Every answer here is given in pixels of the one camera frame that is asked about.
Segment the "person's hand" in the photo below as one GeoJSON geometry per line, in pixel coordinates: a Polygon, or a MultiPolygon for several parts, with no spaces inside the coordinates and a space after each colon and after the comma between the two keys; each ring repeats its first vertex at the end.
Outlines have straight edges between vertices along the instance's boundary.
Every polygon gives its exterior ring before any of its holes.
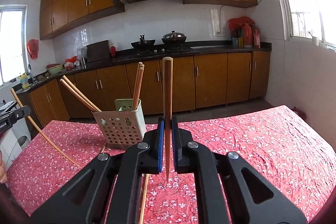
{"type": "Polygon", "coordinates": [[[7,183],[7,172],[5,169],[5,163],[2,159],[2,153],[0,152],[0,184],[7,183]]]}

